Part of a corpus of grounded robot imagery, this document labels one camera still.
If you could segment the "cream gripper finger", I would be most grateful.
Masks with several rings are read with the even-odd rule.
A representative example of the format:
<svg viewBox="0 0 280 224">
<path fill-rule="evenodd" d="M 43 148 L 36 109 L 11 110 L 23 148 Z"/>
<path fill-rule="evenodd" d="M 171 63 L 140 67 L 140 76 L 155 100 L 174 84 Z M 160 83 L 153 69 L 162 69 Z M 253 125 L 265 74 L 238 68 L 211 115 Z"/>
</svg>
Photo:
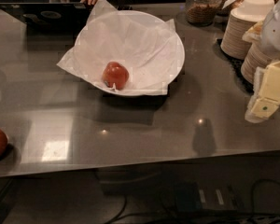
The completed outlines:
<svg viewBox="0 0 280 224">
<path fill-rule="evenodd" d="M 268 119 L 280 106 L 280 61 L 270 63 L 264 69 L 259 98 L 267 106 L 263 116 Z"/>
<path fill-rule="evenodd" d="M 261 123 L 266 118 L 263 114 L 267 110 L 267 106 L 263 100 L 259 98 L 259 91 L 261 88 L 262 80 L 265 74 L 265 69 L 258 67 L 254 74 L 253 95 L 251 96 L 245 112 L 245 119 L 251 123 Z"/>
</svg>

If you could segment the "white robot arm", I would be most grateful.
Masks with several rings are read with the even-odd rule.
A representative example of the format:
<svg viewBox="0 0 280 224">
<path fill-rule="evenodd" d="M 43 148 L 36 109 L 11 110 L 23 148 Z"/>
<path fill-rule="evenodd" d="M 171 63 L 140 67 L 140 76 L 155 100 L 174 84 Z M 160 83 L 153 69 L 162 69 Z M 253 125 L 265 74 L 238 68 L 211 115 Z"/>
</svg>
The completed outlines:
<svg viewBox="0 0 280 224">
<path fill-rule="evenodd" d="M 245 112 L 247 121 L 260 123 L 280 106 L 280 0 L 263 21 L 244 33 L 243 40 L 258 45 L 261 52 L 273 59 L 265 68 L 256 69 L 254 94 Z"/>
</svg>

